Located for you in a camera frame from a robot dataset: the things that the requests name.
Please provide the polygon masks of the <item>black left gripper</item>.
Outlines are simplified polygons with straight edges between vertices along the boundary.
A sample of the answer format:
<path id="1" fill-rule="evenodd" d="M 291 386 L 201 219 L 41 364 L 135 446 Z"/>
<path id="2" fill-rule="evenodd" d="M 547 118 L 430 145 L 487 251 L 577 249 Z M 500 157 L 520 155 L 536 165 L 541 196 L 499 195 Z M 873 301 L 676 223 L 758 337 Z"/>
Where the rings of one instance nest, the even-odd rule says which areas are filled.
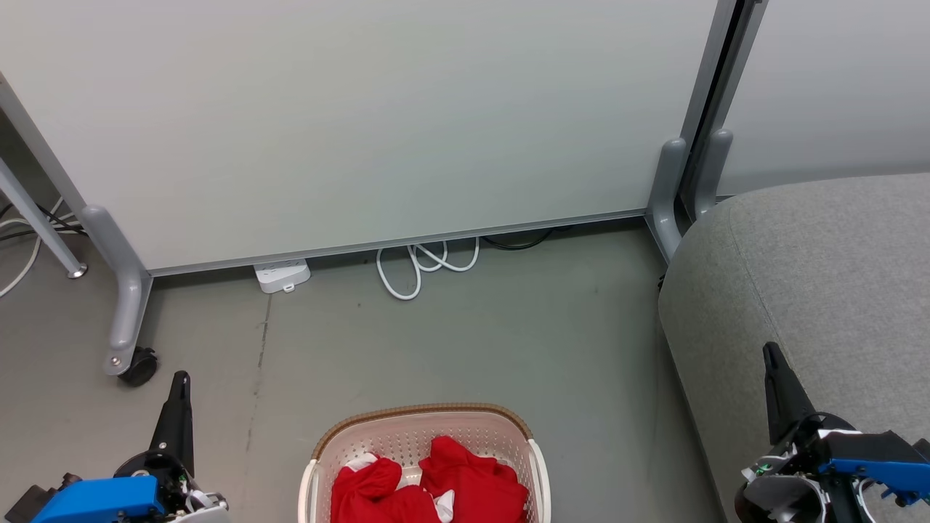
<path id="1" fill-rule="evenodd" d="M 155 479 L 154 500 L 160 508 L 149 508 L 146 514 L 129 514 L 122 509 L 116 522 L 226 522 L 226 497 L 200 489 L 193 479 L 194 450 L 190 374 L 177 371 L 161 408 L 150 450 L 131 457 L 114 474 Z"/>

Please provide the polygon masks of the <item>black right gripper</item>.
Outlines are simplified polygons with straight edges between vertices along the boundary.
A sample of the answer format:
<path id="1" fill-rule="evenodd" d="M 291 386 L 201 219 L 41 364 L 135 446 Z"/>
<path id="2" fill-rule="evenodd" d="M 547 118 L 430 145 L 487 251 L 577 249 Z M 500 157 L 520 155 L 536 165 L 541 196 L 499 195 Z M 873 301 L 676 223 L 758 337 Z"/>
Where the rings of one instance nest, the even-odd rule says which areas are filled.
<path id="1" fill-rule="evenodd" d="M 816 444 L 834 433 L 856 434 L 845 420 L 816 410 L 777 342 L 763 347 L 769 441 L 776 444 L 742 470 L 743 522 L 870 522 L 863 491 L 870 480 L 820 472 Z"/>

